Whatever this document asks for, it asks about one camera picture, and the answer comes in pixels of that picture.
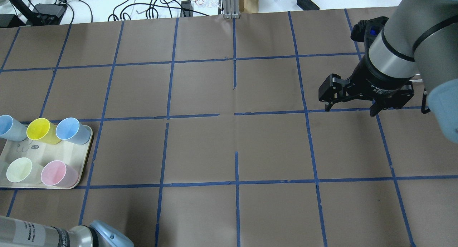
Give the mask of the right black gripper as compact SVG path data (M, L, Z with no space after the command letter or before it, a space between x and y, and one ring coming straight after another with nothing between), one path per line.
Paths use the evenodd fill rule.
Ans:
M349 79L331 73L318 89L318 100L324 102L326 112L336 103L350 101L353 95L375 99L370 107L370 116L375 117L382 110L403 108L414 97L414 89L410 78L398 79L382 73L365 54Z

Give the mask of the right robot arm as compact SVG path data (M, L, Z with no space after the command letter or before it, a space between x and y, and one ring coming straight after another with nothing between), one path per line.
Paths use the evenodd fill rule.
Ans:
M414 96L412 78L419 73L425 89L422 113L432 112L444 136L456 143L457 0L402 0L391 17L361 20L351 39L365 55L351 76L329 74L318 89L325 111L340 102L372 102L370 115L401 109Z

